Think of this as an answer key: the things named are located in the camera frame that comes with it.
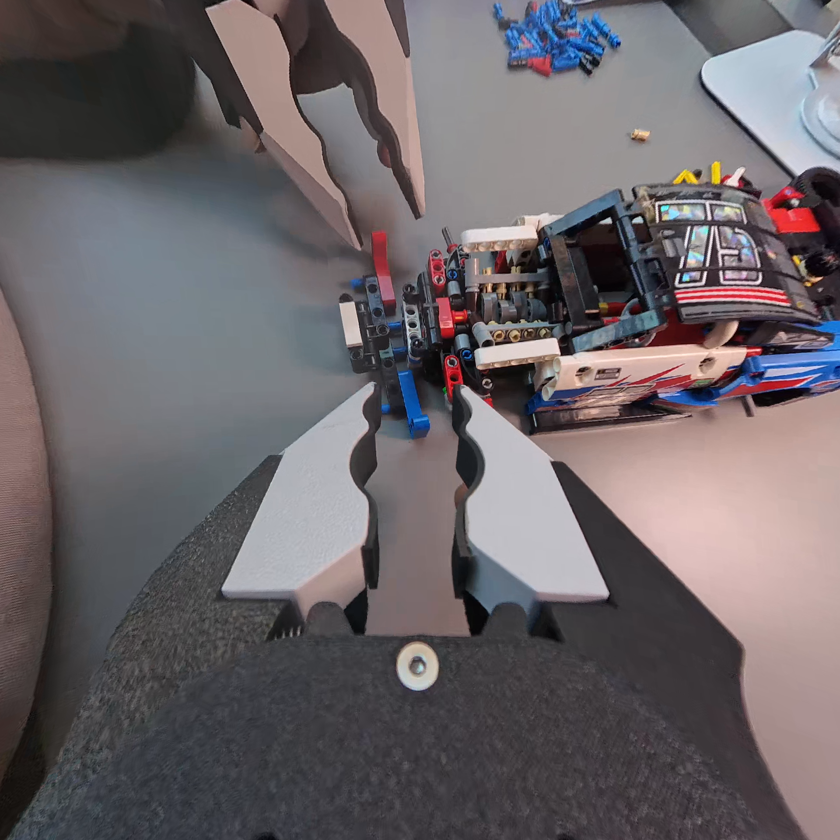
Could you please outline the black rubber toy tire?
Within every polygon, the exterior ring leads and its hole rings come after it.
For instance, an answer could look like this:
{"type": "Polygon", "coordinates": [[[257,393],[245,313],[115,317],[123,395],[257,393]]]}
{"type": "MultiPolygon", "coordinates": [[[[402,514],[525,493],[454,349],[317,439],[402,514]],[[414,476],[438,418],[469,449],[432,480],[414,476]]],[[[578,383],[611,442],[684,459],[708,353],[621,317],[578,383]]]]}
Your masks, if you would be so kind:
{"type": "Polygon", "coordinates": [[[810,168],[796,176],[791,186],[801,194],[799,201],[803,207],[839,208],[839,173],[830,167],[810,168]]]}

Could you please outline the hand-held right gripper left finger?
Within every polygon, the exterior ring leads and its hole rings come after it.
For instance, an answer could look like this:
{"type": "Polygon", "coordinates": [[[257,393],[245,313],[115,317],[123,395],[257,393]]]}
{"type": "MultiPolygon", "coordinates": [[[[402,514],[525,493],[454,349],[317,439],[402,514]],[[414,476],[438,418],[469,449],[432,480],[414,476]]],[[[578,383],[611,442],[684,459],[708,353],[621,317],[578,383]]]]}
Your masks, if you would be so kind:
{"type": "Polygon", "coordinates": [[[380,570],[377,508],[365,486],[381,422],[381,387],[368,383],[282,450],[224,598],[288,602],[302,619],[332,603],[364,634],[380,570]]]}

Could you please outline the small black white toy brick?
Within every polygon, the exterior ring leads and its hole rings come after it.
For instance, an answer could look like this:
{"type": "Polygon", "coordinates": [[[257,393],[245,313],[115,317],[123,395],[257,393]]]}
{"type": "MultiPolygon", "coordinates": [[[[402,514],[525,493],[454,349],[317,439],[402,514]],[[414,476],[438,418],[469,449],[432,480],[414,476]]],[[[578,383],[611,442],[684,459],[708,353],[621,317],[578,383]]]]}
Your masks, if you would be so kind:
{"type": "Polygon", "coordinates": [[[339,314],[346,347],[348,350],[362,349],[364,339],[359,309],[357,301],[348,293],[343,293],[339,297],[339,314]]]}

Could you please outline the grey desk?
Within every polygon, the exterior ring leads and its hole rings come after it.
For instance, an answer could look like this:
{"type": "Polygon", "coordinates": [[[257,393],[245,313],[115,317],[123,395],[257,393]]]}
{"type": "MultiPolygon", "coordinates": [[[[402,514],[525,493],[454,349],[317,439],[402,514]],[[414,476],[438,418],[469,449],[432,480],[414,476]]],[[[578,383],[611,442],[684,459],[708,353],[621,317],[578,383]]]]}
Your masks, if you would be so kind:
{"type": "MultiPolygon", "coordinates": [[[[602,10],[593,77],[508,74],[491,2],[406,2],[426,215],[342,87],[303,98],[366,234],[409,277],[441,228],[561,213],[720,160],[789,176],[708,97],[708,53],[665,4],[602,10]],[[650,130],[646,143],[630,139],[650,130]]],[[[54,498],[38,710],[56,762],[152,572],[268,455],[361,384],[338,317],[370,257],[248,154],[204,80],[185,131],[120,163],[2,163],[2,286],[34,374],[54,498]]],[[[838,394],[747,418],[538,437],[745,648],[763,756],[810,838],[838,835],[838,394]]]]}

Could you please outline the pile of blue toy pins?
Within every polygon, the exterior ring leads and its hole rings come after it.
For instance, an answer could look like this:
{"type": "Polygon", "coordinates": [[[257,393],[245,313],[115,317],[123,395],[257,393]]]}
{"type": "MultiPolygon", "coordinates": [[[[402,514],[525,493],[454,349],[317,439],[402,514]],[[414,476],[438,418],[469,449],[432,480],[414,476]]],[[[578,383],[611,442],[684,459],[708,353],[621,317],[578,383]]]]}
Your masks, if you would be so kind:
{"type": "Polygon", "coordinates": [[[591,77],[608,50],[622,46],[619,34],[598,12],[581,14],[586,2],[526,2],[519,17],[500,2],[491,13],[507,46],[506,67],[550,78],[578,70],[591,77]]]}

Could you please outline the white blue toy race car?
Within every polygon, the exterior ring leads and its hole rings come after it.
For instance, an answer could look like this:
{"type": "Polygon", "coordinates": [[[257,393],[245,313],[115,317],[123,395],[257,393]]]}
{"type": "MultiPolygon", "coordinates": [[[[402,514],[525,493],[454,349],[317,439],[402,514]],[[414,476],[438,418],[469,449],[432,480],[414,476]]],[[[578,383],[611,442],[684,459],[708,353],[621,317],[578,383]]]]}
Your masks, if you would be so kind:
{"type": "Polygon", "coordinates": [[[412,282],[420,369],[449,401],[523,373],[531,434],[837,392],[839,208],[801,197],[653,182],[444,232],[412,282]]]}

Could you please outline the black toy beam assembly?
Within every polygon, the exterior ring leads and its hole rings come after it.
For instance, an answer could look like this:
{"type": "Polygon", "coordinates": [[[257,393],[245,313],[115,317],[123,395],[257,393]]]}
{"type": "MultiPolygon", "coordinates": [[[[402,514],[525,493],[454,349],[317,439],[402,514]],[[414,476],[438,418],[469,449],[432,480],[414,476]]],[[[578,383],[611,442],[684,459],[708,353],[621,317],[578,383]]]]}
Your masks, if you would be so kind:
{"type": "Polygon", "coordinates": [[[350,291],[344,292],[357,301],[364,339],[362,349],[346,347],[350,365],[354,373],[379,383],[382,413],[405,419],[409,438],[422,439],[431,429],[415,375],[429,352],[423,297],[416,283],[397,293],[385,231],[371,234],[371,254],[372,273],[352,279],[350,291]]]}

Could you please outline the pile of mixed toy pieces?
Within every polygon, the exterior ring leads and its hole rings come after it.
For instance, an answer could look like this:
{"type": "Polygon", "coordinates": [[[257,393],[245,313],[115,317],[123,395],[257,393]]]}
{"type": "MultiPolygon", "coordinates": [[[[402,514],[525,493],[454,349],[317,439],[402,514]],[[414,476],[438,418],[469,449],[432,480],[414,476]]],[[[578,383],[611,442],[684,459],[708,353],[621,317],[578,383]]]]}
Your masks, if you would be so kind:
{"type": "Polygon", "coordinates": [[[677,174],[672,183],[674,185],[709,183],[712,185],[732,186],[744,191],[753,189],[752,182],[746,177],[745,167],[738,167],[734,172],[727,174],[723,171],[720,161],[711,162],[705,169],[684,169],[677,174]]]}

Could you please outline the silver laptop stand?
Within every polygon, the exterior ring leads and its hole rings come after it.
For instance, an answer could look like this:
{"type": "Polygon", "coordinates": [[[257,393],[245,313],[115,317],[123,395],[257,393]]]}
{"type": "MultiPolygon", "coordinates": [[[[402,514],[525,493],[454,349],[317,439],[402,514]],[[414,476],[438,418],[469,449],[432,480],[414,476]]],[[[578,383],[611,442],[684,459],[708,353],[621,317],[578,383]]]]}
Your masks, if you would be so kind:
{"type": "Polygon", "coordinates": [[[839,170],[839,26],[801,29],[709,58],[706,92],[787,172],[839,170]]]}

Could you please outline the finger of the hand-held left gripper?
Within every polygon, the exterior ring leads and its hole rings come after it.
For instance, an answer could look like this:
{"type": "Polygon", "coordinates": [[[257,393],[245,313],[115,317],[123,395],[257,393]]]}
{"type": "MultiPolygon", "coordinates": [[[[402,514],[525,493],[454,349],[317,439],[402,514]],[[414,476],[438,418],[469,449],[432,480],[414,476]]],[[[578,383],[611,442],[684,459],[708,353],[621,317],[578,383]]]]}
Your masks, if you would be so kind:
{"type": "Polygon", "coordinates": [[[415,218],[425,215],[425,180],[413,69],[402,2],[326,1],[342,79],[365,128],[415,218]]]}
{"type": "Polygon", "coordinates": [[[322,219],[350,247],[362,239],[342,188],[329,171],[321,135],[293,90],[292,59],[309,31],[307,2],[216,3],[206,10],[259,127],[251,132],[322,219]]]}

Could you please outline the dark cloth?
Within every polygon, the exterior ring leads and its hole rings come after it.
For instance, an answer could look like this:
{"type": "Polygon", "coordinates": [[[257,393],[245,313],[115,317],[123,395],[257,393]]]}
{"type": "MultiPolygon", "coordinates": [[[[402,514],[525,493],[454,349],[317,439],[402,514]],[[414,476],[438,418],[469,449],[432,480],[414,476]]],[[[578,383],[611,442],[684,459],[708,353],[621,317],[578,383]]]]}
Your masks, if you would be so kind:
{"type": "Polygon", "coordinates": [[[46,777],[39,712],[32,710],[1,784],[1,838],[11,833],[46,777]]]}

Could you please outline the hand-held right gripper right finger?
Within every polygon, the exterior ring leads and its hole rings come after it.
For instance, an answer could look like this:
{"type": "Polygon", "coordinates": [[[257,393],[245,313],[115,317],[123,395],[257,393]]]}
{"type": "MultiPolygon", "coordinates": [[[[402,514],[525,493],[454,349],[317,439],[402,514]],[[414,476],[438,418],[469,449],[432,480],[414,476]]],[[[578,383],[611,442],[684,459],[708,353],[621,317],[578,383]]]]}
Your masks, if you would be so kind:
{"type": "Polygon", "coordinates": [[[537,619],[544,603],[604,603],[610,592],[554,462],[463,385],[455,388],[455,595],[487,613],[500,604],[537,619]]]}

